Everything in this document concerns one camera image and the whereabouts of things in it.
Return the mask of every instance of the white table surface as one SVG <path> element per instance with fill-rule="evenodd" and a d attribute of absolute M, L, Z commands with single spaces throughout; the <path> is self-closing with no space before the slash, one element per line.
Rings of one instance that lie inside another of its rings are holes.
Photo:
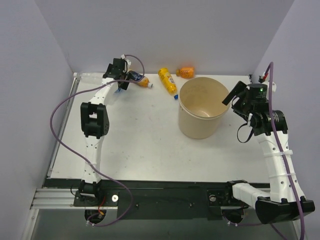
<path fill-rule="evenodd" d="M 244 179 L 268 183 L 267 165 L 253 137 L 239 143 L 237 129 L 244 120 L 231 108 L 218 130 L 209 138 L 186 137 L 178 127 L 179 102 L 165 90 L 157 74 L 146 74 L 153 88 L 130 84 L 127 91 L 115 93 L 107 106 L 110 129 L 104 138 L 100 170 L 118 180 L 226 182 Z M 247 76 L 199 75 L 216 79 L 230 91 Z M 173 75 L 180 89 L 186 79 Z M 83 78 L 77 92 L 95 88 L 98 80 Z M 75 97 L 62 141 L 85 155 L 81 131 L 80 105 L 95 92 Z M 240 138 L 250 129 L 244 127 Z M 59 147 L 51 178 L 81 179 L 85 162 L 63 146 Z"/>

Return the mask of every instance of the small bottle with label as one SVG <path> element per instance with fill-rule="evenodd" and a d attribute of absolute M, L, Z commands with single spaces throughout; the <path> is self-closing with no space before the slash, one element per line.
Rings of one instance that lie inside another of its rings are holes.
<path fill-rule="evenodd" d="M 175 74 L 178 77 L 184 78 L 184 79 L 193 79 L 195 77 L 195 68 L 192 67 L 182 67 L 180 69 L 177 69 Z"/>
<path fill-rule="evenodd" d="M 152 88 L 153 84 L 149 81 L 149 79 L 146 76 L 143 76 L 135 71 L 128 71 L 126 75 L 127 80 L 136 81 L 136 84 L 140 87 L 144 88 Z"/>
<path fill-rule="evenodd" d="M 172 95 L 175 100 L 177 100 L 178 99 L 177 86 L 176 86 L 175 81 L 172 78 L 169 70 L 165 67 L 161 68 L 158 71 L 158 75 L 159 75 L 161 82 L 163 83 L 165 89 L 168 91 L 168 93 L 170 95 Z"/>

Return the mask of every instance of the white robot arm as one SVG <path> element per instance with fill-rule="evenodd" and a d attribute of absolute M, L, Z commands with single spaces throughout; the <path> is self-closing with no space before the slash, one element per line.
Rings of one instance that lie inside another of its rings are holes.
<path fill-rule="evenodd" d="M 288 175 L 294 182 L 297 196 L 300 199 L 303 214 L 315 210 L 312 200 L 306 200 L 301 190 L 292 164 L 292 150 L 288 146 L 288 127 L 285 115 L 279 110 L 273 110 L 277 135 L 284 152 L 281 152 L 271 126 L 269 102 L 266 98 L 265 84 L 249 84 L 238 82 L 230 94 L 222 102 L 227 105 L 232 101 L 231 108 L 252 127 L 251 136 L 260 144 L 266 161 L 270 180 L 270 193 L 254 188 L 244 180 L 229 182 L 233 198 L 240 200 L 255 209 L 263 224 L 292 221 L 299 218 L 296 198 Z M 286 156 L 289 174 L 282 155 Z"/>
<path fill-rule="evenodd" d="M 101 79 L 101 85 L 106 85 L 113 80 L 123 80 L 131 65 L 131 61 L 121 58 L 114 58 L 113 64 L 109 64 L 106 73 Z M 127 82 L 114 82 L 99 89 L 89 102 L 83 102 L 80 107 L 81 129 L 84 132 L 86 151 L 85 157 L 91 164 L 100 170 L 102 144 L 105 135 L 109 131 L 109 119 L 107 108 L 112 94 L 118 89 L 127 89 Z M 79 194 L 82 196 L 102 198 L 101 176 L 86 162 L 83 177 L 79 186 Z"/>

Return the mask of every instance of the orange bottle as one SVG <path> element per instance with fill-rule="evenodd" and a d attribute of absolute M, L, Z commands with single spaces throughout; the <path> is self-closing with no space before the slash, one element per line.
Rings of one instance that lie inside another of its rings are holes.
<path fill-rule="evenodd" d="M 184 79 L 193 79 L 195 77 L 195 68 L 192 67 L 182 67 L 176 70 L 176 75 Z"/>

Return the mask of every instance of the white wall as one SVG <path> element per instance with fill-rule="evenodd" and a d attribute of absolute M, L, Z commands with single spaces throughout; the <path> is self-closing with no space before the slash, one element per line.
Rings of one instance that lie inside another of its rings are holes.
<path fill-rule="evenodd" d="M 308 199 L 320 206 L 320 1 L 295 0 L 254 77 L 274 61 L 273 108 L 286 115 L 297 178 Z M 320 214 L 305 218 L 309 240 L 320 236 Z"/>
<path fill-rule="evenodd" d="M 33 0 L 2 1 L 0 19 L 0 235 L 18 240 L 53 150 L 50 113 L 72 71 Z"/>
<path fill-rule="evenodd" d="M 247 75 L 293 0 L 35 2 L 75 72 L 105 71 L 126 53 L 148 73 L 192 64 L 201 74 Z"/>

